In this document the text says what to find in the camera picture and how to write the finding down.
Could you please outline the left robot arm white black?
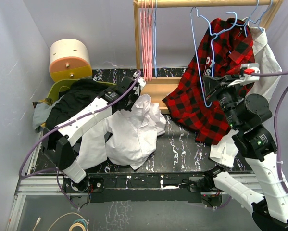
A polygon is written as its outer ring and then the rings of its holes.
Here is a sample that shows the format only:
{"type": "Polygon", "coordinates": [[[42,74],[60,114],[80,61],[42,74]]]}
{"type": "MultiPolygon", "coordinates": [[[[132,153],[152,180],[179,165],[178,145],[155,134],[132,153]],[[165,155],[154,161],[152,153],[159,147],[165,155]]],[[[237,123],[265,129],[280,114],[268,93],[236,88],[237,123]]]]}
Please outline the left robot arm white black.
{"type": "Polygon", "coordinates": [[[53,130],[44,128],[41,147],[46,157],[63,172],[79,192],[89,187],[86,171],[76,160],[73,146],[91,128],[116,111],[131,110],[146,85],[137,70],[132,77],[125,77],[115,88],[103,90],[88,106],[53,130]]]}

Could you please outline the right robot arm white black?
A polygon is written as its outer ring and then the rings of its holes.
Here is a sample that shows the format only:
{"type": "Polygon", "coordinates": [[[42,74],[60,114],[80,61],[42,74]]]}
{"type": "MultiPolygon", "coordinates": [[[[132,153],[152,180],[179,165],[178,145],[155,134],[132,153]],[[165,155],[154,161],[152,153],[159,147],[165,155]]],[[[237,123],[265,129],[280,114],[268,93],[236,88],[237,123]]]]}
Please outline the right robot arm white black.
{"type": "Polygon", "coordinates": [[[257,94],[240,97],[240,87],[259,78],[227,75],[221,78],[204,76],[205,99],[218,102],[230,127],[235,146],[251,166],[262,189],[257,193],[233,178],[223,167],[204,173],[204,185],[210,191],[220,189],[246,208],[263,231],[288,231],[288,184],[278,158],[280,146],[275,143],[263,122],[274,114],[268,100],[257,94]]]}

